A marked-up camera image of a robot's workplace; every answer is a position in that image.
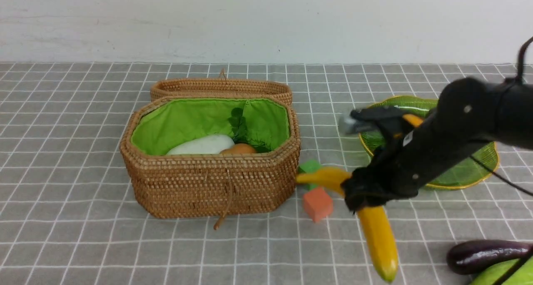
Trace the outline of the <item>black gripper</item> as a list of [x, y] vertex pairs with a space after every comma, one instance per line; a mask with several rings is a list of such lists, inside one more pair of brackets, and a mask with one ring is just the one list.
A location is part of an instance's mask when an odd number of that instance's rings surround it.
[[344, 201], [352, 205], [355, 214], [366, 208], [385, 206], [389, 201], [415, 198], [418, 188], [412, 180], [402, 180], [405, 168], [400, 163], [404, 139], [421, 124], [372, 123], [373, 130], [380, 133], [384, 144], [373, 151], [366, 168], [356, 168], [351, 176], [341, 183]]

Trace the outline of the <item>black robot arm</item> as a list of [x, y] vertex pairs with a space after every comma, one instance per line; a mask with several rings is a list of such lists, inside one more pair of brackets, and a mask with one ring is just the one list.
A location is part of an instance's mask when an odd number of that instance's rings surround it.
[[397, 107], [355, 109], [339, 127], [352, 135], [378, 130], [385, 144], [370, 164], [341, 183], [352, 212], [414, 198], [425, 185], [491, 141], [532, 149], [533, 88], [519, 77], [490, 84], [476, 78], [448, 84], [416, 126]]

